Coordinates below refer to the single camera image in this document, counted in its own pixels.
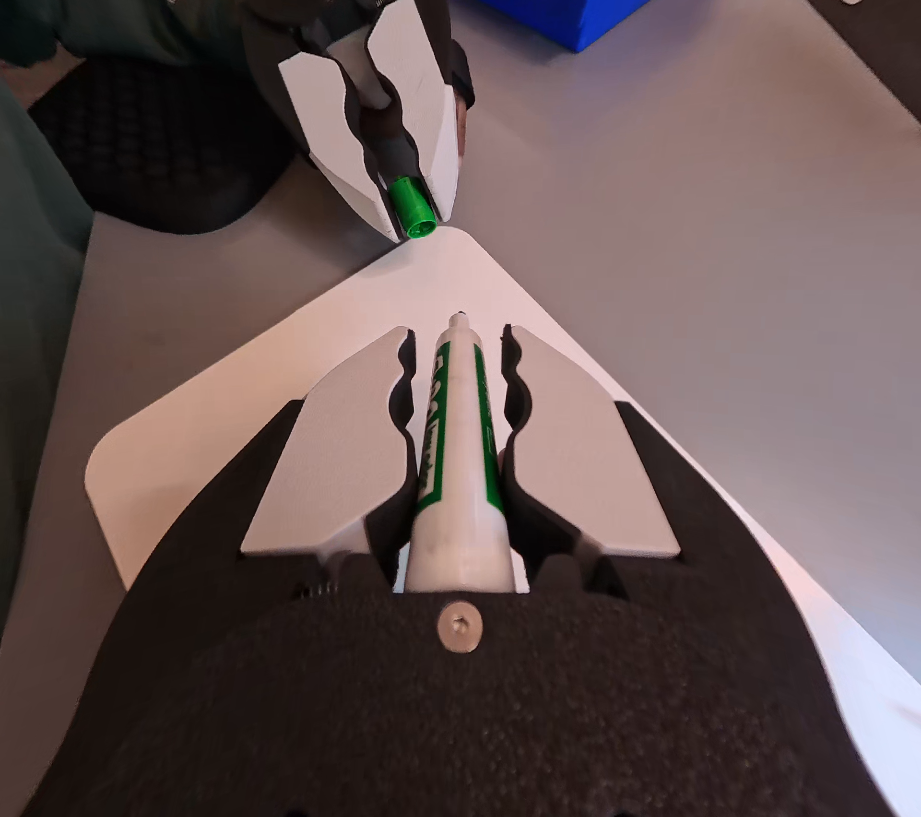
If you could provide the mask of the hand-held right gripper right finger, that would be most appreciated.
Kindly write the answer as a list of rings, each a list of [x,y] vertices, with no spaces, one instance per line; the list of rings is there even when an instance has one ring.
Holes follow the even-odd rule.
[[[501,487],[512,548],[535,581],[551,556],[589,581],[602,557],[674,559],[680,544],[618,403],[521,325],[502,334],[507,384]]]

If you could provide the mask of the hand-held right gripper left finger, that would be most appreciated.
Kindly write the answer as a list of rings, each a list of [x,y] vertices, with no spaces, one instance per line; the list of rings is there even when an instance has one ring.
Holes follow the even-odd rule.
[[[307,393],[241,544],[247,556],[367,554],[396,581],[416,498],[414,332],[398,326]]]

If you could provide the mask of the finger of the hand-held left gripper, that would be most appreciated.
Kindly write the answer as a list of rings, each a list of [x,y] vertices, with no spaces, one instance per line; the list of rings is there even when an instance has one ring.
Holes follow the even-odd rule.
[[[369,61],[395,90],[401,125],[440,220],[450,220],[459,178],[454,89],[443,78],[415,0],[384,5],[366,39]]]
[[[353,212],[398,242],[377,166],[358,135],[361,105],[351,78],[335,59],[305,51],[283,60],[278,69],[311,161]]]

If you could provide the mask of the person's green sweatshirt torso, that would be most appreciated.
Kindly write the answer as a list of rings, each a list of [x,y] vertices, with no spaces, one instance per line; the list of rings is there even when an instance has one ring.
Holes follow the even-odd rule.
[[[16,588],[93,218],[2,82],[1,627]]]

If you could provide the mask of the green dry erase marker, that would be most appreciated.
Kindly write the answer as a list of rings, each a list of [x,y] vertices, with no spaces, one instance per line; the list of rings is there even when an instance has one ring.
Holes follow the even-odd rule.
[[[516,591],[483,344],[464,312],[436,344],[404,591]]]

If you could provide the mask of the green marker cap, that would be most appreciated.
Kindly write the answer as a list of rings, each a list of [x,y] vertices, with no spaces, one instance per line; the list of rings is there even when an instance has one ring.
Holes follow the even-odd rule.
[[[388,195],[408,239],[427,237],[434,233],[438,224],[437,217],[420,178],[397,178],[390,185]]]

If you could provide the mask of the white whiteboard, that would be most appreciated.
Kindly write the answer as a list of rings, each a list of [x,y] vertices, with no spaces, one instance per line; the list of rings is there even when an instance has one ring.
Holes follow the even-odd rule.
[[[467,233],[441,227],[393,248],[211,367],[113,428],[86,466],[85,487],[126,588],[179,513],[289,400],[352,353],[406,326],[431,371],[437,336],[464,310],[486,345],[492,395],[499,337],[521,324],[573,360],[702,474],[766,550],[830,677],[847,730],[898,815],[920,814],[920,688],[803,569]]]

